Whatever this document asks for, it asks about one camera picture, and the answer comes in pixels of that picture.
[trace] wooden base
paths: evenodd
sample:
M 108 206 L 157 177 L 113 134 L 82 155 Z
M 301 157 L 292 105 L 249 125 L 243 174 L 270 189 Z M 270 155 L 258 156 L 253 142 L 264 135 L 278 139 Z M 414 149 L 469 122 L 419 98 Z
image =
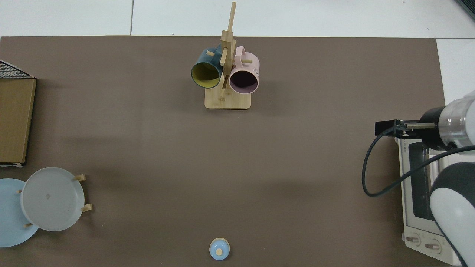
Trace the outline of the wooden base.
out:
M 228 83 L 223 88 L 224 76 L 219 84 L 213 88 L 205 89 L 205 107 L 209 109 L 248 109 L 251 107 L 251 94 L 243 95 L 229 88 Z

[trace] plate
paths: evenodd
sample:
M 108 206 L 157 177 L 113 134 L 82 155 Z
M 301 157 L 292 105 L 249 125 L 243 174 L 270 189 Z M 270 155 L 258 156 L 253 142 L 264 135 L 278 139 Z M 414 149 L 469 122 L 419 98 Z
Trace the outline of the plate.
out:
M 84 191 L 70 172 L 57 168 L 41 169 L 28 178 L 21 193 L 21 208 L 26 218 L 47 231 L 62 231 L 73 226 L 82 214 Z
M 21 195 L 25 182 L 17 179 L 0 179 L 0 248 L 12 247 L 28 240 L 38 227 L 24 228 L 29 221 L 21 210 Z

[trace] knob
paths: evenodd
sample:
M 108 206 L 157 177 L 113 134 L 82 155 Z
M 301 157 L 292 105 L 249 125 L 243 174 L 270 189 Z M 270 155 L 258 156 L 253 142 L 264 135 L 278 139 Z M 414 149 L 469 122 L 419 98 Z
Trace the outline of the knob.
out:
M 419 242 L 419 238 L 415 238 L 415 237 L 406 237 L 406 240 L 409 241 L 409 242 L 413 242 L 413 243 L 418 243 Z
M 440 249 L 440 246 L 437 245 L 437 244 L 425 244 L 424 246 L 425 246 L 426 248 L 428 248 L 428 249 L 433 249 L 433 250 L 438 250 L 438 249 Z
M 404 242 L 411 242 L 413 243 L 416 247 L 420 246 L 420 237 L 416 233 L 411 233 L 411 236 L 406 236 L 405 233 L 401 235 L 401 238 Z
M 426 248 L 434 251 L 437 254 L 442 253 L 442 247 L 440 245 L 440 242 L 436 239 L 432 239 L 429 244 L 424 245 Z

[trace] brown table mat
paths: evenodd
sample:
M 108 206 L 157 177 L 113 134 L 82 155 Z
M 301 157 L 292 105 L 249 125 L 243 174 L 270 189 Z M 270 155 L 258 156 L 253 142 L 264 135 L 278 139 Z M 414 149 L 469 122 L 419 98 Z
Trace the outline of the brown table mat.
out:
M 375 121 L 444 104 L 436 41 L 236 39 L 261 62 L 246 111 L 206 109 L 190 77 L 218 37 L 2 37 L 0 58 L 38 84 L 27 165 L 0 178 L 85 173 L 94 210 L 0 249 L 0 265 L 442 265 L 401 241 L 400 189 L 372 199 L 360 178 Z M 398 176 L 386 138 L 369 188 Z

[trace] wooden mug tree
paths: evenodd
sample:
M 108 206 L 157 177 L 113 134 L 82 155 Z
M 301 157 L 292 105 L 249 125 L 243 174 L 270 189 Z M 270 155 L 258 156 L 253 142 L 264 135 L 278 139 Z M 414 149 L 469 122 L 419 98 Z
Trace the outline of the wooden mug tree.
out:
M 228 30 L 221 33 L 222 56 L 219 64 L 223 66 L 223 73 L 217 86 L 205 89 L 205 107 L 209 109 L 248 109 L 251 107 L 251 94 L 236 93 L 229 87 L 228 82 L 234 64 L 234 50 L 236 49 L 236 40 L 232 32 L 235 11 L 236 2 L 233 2 L 229 15 Z M 252 61 L 243 60 L 243 63 L 252 63 Z

